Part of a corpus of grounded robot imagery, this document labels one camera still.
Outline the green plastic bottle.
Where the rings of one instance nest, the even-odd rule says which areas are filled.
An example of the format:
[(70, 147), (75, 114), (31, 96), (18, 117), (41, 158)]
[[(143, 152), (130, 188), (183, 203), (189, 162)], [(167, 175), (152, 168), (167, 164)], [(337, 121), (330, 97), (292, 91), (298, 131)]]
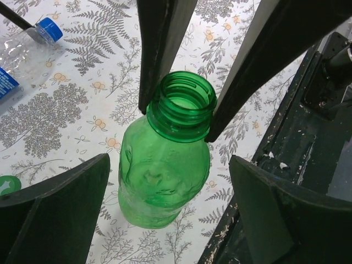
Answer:
[(146, 114), (126, 129), (119, 158), (119, 206), (134, 226), (169, 225), (203, 188), (210, 172), (209, 132), (217, 97), (189, 71), (158, 84)]

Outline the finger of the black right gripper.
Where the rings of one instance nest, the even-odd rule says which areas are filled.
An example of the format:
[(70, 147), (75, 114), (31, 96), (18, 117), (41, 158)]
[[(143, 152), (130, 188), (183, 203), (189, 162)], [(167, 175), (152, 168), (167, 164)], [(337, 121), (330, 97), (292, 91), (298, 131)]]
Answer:
[(351, 17), (351, 1), (261, 1), (218, 99), (208, 142), (295, 58)]
[(157, 84), (173, 65), (197, 0), (138, 0), (141, 73), (138, 107), (142, 114)]

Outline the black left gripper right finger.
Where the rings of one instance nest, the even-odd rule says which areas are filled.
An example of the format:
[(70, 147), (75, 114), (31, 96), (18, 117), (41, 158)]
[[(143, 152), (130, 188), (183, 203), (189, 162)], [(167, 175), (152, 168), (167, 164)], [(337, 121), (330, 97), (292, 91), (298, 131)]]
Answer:
[(351, 263), (351, 202), (277, 177), (239, 156), (229, 162), (254, 263)]

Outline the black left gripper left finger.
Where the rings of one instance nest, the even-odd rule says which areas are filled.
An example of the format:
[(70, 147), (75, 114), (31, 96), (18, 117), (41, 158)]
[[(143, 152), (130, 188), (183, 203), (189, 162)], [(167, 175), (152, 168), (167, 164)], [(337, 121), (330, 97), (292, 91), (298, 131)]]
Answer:
[(1, 263), (85, 263), (109, 170), (102, 153), (1, 196)]

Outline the green bottle cap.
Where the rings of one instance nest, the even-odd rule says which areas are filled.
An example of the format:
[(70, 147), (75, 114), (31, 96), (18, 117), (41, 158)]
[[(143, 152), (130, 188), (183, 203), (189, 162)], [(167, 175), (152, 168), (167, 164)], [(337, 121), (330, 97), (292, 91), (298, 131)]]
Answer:
[(0, 195), (7, 195), (21, 189), (21, 181), (13, 175), (0, 176)]

